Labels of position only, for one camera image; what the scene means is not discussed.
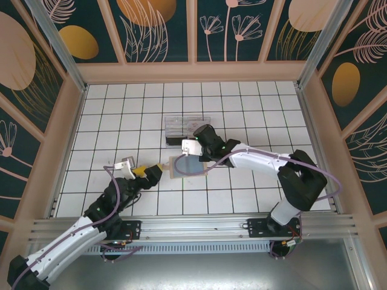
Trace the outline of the dark panel pink flowers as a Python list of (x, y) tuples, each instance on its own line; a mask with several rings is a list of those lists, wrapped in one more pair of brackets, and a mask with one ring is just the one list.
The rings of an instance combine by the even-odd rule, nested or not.
[(197, 61), (257, 61), (275, 0), (198, 0)]

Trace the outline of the aluminium corner post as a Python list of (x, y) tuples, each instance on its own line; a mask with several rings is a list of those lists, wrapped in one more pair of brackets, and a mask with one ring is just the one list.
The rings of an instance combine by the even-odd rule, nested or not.
[(334, 6), (327, 23), (324, 25), (317, 41), (309, 54), (309, 57), (305, 63), (305, 66), (297, 80), (297, 88), (302, 90), (306, 87), (311, 76), (315, 72), (315, 69), (323, 57), (324, 53), (328, 49), (330, 43), (339, 30), (343, 20), (348, 14), (353, 0), (338, 0)]
[(85, 81), (55, 24), (64, 24), (76, 11), (75, 0), (24, 0), (76, 86), (85, 91)]

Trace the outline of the dark panel gold oval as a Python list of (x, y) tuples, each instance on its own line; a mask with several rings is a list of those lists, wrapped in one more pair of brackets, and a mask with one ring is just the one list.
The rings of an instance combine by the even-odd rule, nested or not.
[(76, 63), (117, 63), (97, 0), (32, 0), (41, 3)]

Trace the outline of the clear acrylic organizer box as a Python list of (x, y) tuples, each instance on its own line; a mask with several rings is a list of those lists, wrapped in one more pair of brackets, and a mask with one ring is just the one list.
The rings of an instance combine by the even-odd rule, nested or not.
[(166, 137), (172, 136), (187, 136), (187, 139), (194, 139), (194, 132), (189, 132), (187, 130), (187, 122), (191, 120), (202, 121), (203, 125), (210, 124), (210, 117), (208, 116), (189, 115), (182, 117), (167, 115), (164, 118), (165, 140)]

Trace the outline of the beige leather card holder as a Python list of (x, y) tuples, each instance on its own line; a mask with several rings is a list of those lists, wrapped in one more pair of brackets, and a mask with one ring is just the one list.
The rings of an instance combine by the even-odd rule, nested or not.
[(170, 179), (190, 178), (196, 176), (205, 176), (207, 164), (199, 161), (199, 156), (171, 156), (166, 164), (163, 164), (163, 170), (169, 172)]

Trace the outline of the aluminium side rail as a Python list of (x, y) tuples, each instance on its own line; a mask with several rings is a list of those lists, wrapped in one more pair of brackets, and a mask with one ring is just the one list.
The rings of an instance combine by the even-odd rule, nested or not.
[(60, 163), (60, 166), (58, 168), (58, 172), (56, 175), (55, 183), (53, 185), (52, 191), (51, 191), (51, 196), (50, 196), (50, 201), (48, 203), (46, 212), (45, 212), (45, 218), (50, 219), (55, 217), (55, 211), (57, 209), (57, 205), (59, 202), (61, 190), (64, 186), (68, 166), (70, 164), (70, 159), (71, 159), (71, 154), (74, 146), (74, 142), (76, 139), (77, 135), (77, 128), (80, 122), (80, 118), (83, 112), (83, 107), (85, 104), (86, 96), (88, 93), (88, 85), (86, 88), (83, 90), (82, 94), (80, 95), (80, 99), (77, 105), (77, 111), (73, 117), (73, 123), (71, 125), (71, 130), (69, 132), (69, 136), (67, 139), (67, 142), (65, 143), (65, 150), (63, 152), (63, 157), (62, 161)]
[[(325, 153), (323, 151), (322, 143), (319, 138), (316, 123), (314, 121), (314, 118), (311, 113), (311, 109), (308, 104), (307, 96), (304, 93), (303, 89), (300, 88), (300, 85), (298, 84), (297, 81), (294, 82), (294, 88), (299, 100), (301, 111), (304, 116), (305, 124), (311, 139), (313, 151), (316, 156), (317, 166), (318, 168), (328, 173), (331, 173), (330, 168), (327, 165)], [(332, 211), (336, 212), (337, 214), (342, 214), (343, 208), (340, 203), (339, 194), (337, 193), (336, 195), (333, 195), (333, 193), (336, 192), (338, 189), (339, 189), (339, 185), (337, 184), (337, 182), (328, 176), (327, 186), (325, 187), (322, 198), (328, 200), (330, 204), (330, 209)]]

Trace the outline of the aluminium front rail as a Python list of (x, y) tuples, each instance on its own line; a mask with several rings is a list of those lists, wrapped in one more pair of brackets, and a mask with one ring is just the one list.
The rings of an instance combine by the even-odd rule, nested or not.
[[(250, 218), (266, 218), (255, 214), (199, 214), (170, 216), (124, 217), (124, 221), (141, 222), (141, 242), (204, 242), (247, 240), (242, 224)], [(76, 218), (38, 219), (28, 234), (30, 243), (49, 243), (75, 223)], [(356, 237), (359, 233), (350, 214), (307, 212), (301, 215), (303, 239), (335, 239)]]

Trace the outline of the dark panel orange circle leaves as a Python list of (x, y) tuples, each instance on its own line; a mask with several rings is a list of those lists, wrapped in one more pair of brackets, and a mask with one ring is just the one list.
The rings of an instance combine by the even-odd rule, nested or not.
[(128, 63), (187, 62), (186, 0), (108, 0)]

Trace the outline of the dark panel beige circle gold lines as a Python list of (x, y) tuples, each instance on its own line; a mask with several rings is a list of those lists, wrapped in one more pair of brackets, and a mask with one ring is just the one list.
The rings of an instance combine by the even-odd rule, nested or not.
[(285, 0), (268, 61), (307, 60), (337, 0)]

